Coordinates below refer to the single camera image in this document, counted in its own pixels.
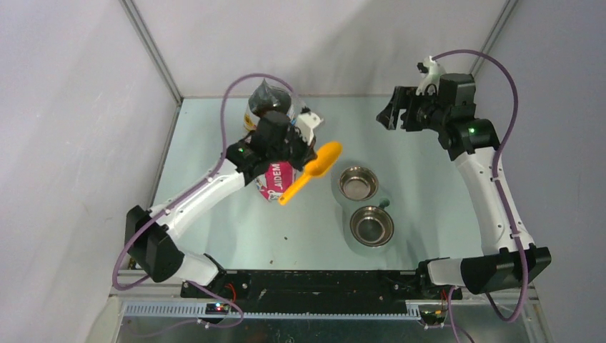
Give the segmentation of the colourful pet food bag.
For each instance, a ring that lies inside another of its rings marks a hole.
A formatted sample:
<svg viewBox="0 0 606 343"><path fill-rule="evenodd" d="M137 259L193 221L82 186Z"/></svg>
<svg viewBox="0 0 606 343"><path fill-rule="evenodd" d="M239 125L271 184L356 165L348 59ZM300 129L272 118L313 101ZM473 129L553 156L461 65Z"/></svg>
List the colourful pet food bag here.
<svg viewBox="0 0 606 343"><path fill-rule="evenodd" d="M248 98L244 113L244 131L248 133L255 130L260 119L268 111L285 114L294 124L301 108L300 101L293 99L285 88L272 85L263 79ZM287 162L271 163L268 170L254 180L254 184L268 202L273 202L278 200L292 185L296 179L296 173L296 170Z"/></svg>

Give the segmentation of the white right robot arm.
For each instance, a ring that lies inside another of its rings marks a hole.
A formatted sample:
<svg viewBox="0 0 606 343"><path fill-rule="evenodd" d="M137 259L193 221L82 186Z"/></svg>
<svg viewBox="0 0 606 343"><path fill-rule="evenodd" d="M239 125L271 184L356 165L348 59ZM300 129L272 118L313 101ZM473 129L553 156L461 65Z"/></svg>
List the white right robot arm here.
<svg viewBox="0 0 606 343"><path fill-rule="evenodd" d="M444 286L473 294L523 287L551 263L538 247L512 200L492 122L475 116L476 85L469 74L444 74L427 86L397 86L376 120L388 130L432 130L461 174L475 211L482 256L426 260L415 282L418 294L433 299Z"/></svg>

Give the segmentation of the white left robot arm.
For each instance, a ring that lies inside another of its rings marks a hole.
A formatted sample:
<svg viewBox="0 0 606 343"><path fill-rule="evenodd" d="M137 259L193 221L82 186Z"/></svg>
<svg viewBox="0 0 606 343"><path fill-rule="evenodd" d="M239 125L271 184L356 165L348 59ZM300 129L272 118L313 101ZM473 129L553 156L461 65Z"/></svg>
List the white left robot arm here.
<svg viewBox="0 0 606 343"><path fill-rule="evenodd" d="M218 165L196 184L149 209L131 208L126 214L125 246L145 277L156 283L179 277L197 283L208 297L223 294L226 279L219 273L221 266L208 254L178 247L178 238L203 213L245 188L271 164L286 162L303 170L317 157L314 132L323 121L312 111L299 114L295 121L270 111L255 130L229 145Z"/></svg>

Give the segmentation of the yellow plastic scoop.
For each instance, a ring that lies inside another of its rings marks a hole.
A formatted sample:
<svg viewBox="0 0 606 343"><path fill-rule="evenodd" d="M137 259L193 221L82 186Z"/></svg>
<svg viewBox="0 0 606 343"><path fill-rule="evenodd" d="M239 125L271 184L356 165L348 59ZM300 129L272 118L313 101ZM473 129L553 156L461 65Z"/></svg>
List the yellow plastic scoop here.
<svg viewBox="0 0 606 343"><path fill-rule="evenodd" d="M343 150L338 141L330 141L317 151L317 158L309 162L300 178L295 180L291 186L278 198L278 203L285 206L289 201L312 180L322 178L335 165Z"/></svg>

